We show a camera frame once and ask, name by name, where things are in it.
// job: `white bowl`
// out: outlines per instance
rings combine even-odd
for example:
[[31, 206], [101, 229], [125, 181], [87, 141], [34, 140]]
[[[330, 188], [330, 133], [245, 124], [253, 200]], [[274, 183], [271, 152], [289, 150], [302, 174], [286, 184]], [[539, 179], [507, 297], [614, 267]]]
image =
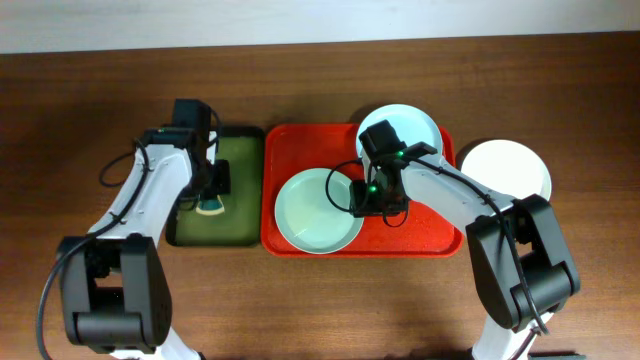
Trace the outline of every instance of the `white bowl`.
[[489, 140], [465, 156], [460, 171], [482, 185], [518, 199], [551, 198], [551, 174], [528, 147], [511, 140]]
[[[363, 218], [336, 209], [325, 193], [329, 169], [310, 169], [284, 184], [276, 198], [278, 229], [295, 248], [310, 254], [336, 252], [358, 235]], [[336, 204], [349, 207], [349, 184], [345, 175], [334, 172], [329, 193]]]
[[[438, 125], [424, 111], [409, 105], [387, 105], [374, 110], [362, 121], [358, 136], [369, 126], [388, 120], [396, 131], [398, 139], [411, 146], [420, 141], [433, 146], [442, 154], [442, 135]], [[356, 136], [356, 154], [362, 156], [362, 144]]]

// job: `red tray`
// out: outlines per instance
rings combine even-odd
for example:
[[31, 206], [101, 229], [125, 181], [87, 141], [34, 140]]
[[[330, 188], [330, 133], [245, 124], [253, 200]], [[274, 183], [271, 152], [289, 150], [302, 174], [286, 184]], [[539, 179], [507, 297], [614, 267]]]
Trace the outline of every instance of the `red tray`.
[[[280, 188], [295, 174], [311, 168], [331, 169], [356, 157], [358, 124], [280, 125], [267, 136], [260, 237], [272, 254], [285, 257], [447, 257], [462, 245], [462, 234], [428, 207], [412, 201], [404, 225], [391, 228], [382, 218], [366, 218], [358, 236], [332, 254], [302, 252], [280, 234], [273, 209]], [[440, 128], [447, 161], [455, 165], [449, 133]], [[361, 166], [348, 165], [340, 172], [352, 180], [362, 179]], [[403, 215], [388, 218], [394, 224]]]

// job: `light green bowl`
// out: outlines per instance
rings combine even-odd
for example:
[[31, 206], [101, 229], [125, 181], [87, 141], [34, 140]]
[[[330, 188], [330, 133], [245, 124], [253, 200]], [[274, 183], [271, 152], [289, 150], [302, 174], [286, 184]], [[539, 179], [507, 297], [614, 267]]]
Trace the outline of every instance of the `light green bowl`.
[[[336, 252], [358, 235], [363, 218], [336, 209], [325, 193], [329, 169], [303, 171], [287, 181], [276, 198], [275, 217], [284, 238], [310, 254]], [[329, 194], [336, 204], [349, 207], [349, 184], [345, 175], [334, 172]]]

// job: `tray rim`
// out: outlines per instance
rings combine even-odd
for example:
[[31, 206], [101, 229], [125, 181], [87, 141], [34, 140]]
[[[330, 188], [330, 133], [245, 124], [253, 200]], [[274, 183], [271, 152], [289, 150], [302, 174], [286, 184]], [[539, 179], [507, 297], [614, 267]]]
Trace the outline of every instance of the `tray rim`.
[[[262, 210], [260, 213], [260, 242], [262, 246], [272, 255], [278, 257], [285, 258], [447, 258], [455, 255], [460, 248], [462, 247], [462, 243], [464, 242], [464, 235], [458, 230], [454, 228], [453, 237], [451, 240], [451, 247], [449, 247], [446, 251], [441, 253], [419, 253], [419, 252], [403, 252], [403, 251], [395, 251], [395, 252], [364, 252], [360, 251], [357, 253], [343, 253], [342, 250], [337, 251], [335, 253], [330, 254], [308, 254], [303, 251], [279, 251], [271, 244], [268, 240], [267, 232], [267, 223], [269, 221], [269, 201], [266, 201], [266, 189], [268, 189], [267, 185], [267, 175], [271, 175], [270, 172], [270, 162], [268, 161], [268, 156], [271, 153], [271, 147], [273, 146], [273, 141], [277, 136], [280, 136], [284, 130], [291, 127], [353, 127], [358, 124], [354, 123], [318, 123], [318, 124], [305, 124], [305, 123], [287, 123], [287, 124], [279, 124], [273, 127], [268, 133], [265, 140], [265, 148], [264, 148], [264, 170], [262, 172]], [[453, 139], [449, 131], [438, 125], [438, 129], [442, 135], [443, 142], [443, 154], [445, 159], [452, 165], [456, 166], [455, 160], [455, 151], [453, 147]]]

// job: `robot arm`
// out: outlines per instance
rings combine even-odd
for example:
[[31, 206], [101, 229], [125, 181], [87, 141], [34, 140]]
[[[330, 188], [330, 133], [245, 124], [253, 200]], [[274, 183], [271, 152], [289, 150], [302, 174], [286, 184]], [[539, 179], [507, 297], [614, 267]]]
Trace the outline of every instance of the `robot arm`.
[[[529, 332], [545, 330], [551, 314], [580, 290], [549, 203], [537, 195], [517, 200], [477, 183], [431, 146], [407, 147], [386, 120], [367, 128], [359, 140], [363, 163], [370, 169], [365, 181], [352, 183], [354, 216], [396, 215], [413, 200], [466, 234], [476, 290], [489, 314], [473, 356], [524, 359], [526, 351], [515, 350], [528, 349], [533, 341]], [[508, 238], [531, 244], [531, 251], [519, 256]]]
[[[212, 159], [217, 144], [210, 141], [210, 121], [207, 105], [177, 100], [172, 124], [147, 130], [140, 138], [129, 177], [89, 234], [112, 224], [135, 195], [133, 204], [119, 223], [100, 232], [62, 268], [63, 314], [71, 343], [119, 359], [203, 359], [171, 327], [171, 295], [156, 247], [176, 199], [198, 199], [214, 187], [216, 168], [207, 161], [207, 152]], [[66, 237], [59, 257], [85, 239]], [[121, 287], [98, 286], [96, 279], [112, 273], [121, 274]]]

